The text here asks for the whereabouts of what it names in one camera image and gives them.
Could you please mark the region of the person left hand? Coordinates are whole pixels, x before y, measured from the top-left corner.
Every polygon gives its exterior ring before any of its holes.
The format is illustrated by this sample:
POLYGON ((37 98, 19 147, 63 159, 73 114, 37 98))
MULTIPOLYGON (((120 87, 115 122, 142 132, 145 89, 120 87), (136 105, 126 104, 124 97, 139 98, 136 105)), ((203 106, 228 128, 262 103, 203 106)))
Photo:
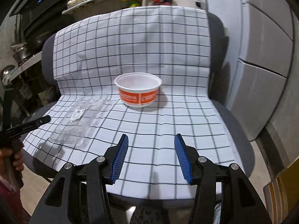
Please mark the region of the person left hand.
POLYGON ((1 148, 0 152, 0 161, 1 161, 1 177, 4 178, 7 181, 9 180, 8 171, 6 170, 6 167, 4 165, 4 159, 6 157, 10 157, 13 155, 13 168, 16 169, 16 171, 22 172, 24 170, 24 159, 23 159, 23 150, 21 149, 17 153, 13 153, 11 149, 8 148, 1 148))

